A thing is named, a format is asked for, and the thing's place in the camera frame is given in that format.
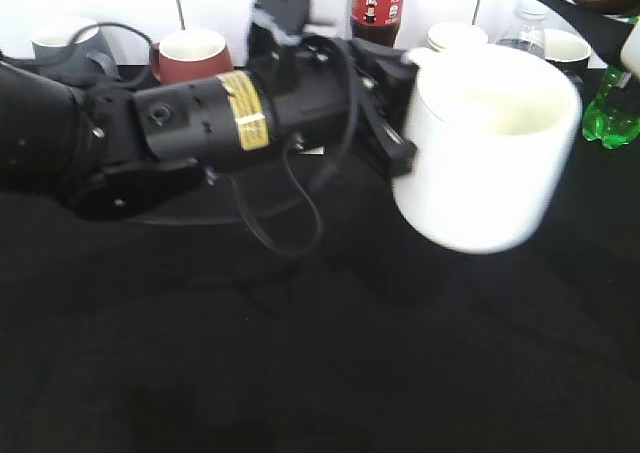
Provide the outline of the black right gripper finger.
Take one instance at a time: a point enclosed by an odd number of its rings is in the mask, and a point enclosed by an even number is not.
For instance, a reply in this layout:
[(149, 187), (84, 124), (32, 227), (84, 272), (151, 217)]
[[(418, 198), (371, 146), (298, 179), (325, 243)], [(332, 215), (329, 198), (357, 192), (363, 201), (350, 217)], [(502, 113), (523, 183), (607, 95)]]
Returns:
[(639, 25), (600, 15), (565, 0), (537, 0), (569, 23), (609, 66), (639, 67)]

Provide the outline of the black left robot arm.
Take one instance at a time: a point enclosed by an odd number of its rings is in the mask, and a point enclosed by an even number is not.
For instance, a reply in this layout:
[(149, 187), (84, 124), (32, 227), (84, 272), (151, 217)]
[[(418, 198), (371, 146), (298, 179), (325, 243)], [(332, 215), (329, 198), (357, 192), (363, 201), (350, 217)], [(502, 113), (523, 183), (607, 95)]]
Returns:
[(242, 69), (145, 88), (40, 76), (43, 61), (1, 60), (1, 185), (43, 194), (89, 221), (146, 213), (203, 181), (317, 147), (335, 152), (308, 182), (322, 189), (351, 147), (384, 178), (410, 172), (413, 142), (396, 129), (417, 68), (405, 54), (361, 39), (308, 34), (311, 0), (255, 0)]

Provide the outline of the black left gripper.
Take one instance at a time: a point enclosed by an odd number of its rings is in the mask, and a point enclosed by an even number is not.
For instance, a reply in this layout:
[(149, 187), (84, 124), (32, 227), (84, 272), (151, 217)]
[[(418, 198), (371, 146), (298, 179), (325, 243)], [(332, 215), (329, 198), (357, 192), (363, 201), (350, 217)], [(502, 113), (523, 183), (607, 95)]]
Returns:
[(349, 154), (361, 157), (383, 178), (412, 171), (417, 146), (400, 132), (417, 68), (401, 50), (369, 41), (304, 35), (296, 46), (279, 48), (279, 86), (309, 105), (318, 130), (290, 126), (280, 157), (290, 170), (295, 153), (332, 150), (316, 178), (337, 175)]

